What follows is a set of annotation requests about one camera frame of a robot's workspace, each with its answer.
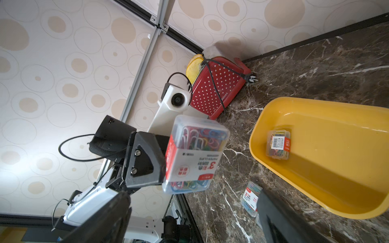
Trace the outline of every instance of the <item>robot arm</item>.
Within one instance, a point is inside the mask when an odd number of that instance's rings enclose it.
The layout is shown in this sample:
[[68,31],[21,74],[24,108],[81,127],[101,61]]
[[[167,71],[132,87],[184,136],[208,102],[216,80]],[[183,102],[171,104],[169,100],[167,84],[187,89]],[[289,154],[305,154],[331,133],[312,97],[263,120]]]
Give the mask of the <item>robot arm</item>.
[[[114,164],[85,192],[73,193],[65,215],[58,219],[53,230],[80,227],[121,191],[131,195],[141,187],[161,185],[166,172],[164,155],[168,136],[175,117],[187,110],[189,102],[190,94],[187,91],[172,84],[166,85],[148,132],[136,132],[133,127],[106,116],[89,150],[110,159]],[[163,239],[163,235],[175,237],[178,232],[172,224],[175,225],[176,220],[130,217],[124,237],[157,243]]]

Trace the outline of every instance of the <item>red label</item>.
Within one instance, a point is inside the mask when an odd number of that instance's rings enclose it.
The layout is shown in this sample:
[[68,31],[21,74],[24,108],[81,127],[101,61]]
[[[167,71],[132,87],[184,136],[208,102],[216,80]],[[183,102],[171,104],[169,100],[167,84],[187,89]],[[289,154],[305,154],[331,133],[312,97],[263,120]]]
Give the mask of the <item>red label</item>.
[[213,174],[204,174],[198,177],[198,180],[210,180],[214,177]]
[[285,137],[284,150],[288,151],[288,152],[291,151],[291,140],[290,140],[290,138]]
[[172,165],[174,161],[175,154],[177,152],[177,146],[175,145],[173,141],[173,136],[170,135],[168,148],[166,149],[165,153],[165,160],[166,160],[166,179],[169,179],[170,171],[172,170]]

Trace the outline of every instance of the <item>dark marble surface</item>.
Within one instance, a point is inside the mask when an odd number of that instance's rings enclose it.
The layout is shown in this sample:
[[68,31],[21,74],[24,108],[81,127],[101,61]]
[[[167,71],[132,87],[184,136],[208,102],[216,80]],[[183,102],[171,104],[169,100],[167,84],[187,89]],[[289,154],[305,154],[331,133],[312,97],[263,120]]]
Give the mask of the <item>dark marble surface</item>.
[[389,23],[247,63],[259,82],[246,85],[219,117],[231,131],[209,190],[186,194],[205,242],[265,242],[241,207],[248,181],[284,200],[333,242],[389,242],[389,212],[368,220],[330,213],[250,154],[251,131],[265,105],[280,96],[389,108]]

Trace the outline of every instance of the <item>screw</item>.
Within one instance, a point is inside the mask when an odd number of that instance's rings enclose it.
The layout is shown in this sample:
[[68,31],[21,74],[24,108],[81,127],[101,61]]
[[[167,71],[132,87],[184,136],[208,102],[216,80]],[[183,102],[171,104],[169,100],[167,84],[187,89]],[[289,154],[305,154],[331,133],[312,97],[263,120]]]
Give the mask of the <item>screw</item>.
[[131,175],[135,175],[136,173],[138,173],[138,169],[137,168],[132,168]]

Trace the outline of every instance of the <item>yellow tray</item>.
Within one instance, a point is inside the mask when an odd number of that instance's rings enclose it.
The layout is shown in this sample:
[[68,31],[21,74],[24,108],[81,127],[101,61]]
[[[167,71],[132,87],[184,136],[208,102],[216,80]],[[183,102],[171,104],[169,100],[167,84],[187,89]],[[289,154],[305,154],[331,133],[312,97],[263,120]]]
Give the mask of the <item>yellow tray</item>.
[[[288,160],[266,156],[269,130],[291,133]],[[389,109],[280,97],[262,111],[252,156],[342,217],[369,219],[389,207]]]

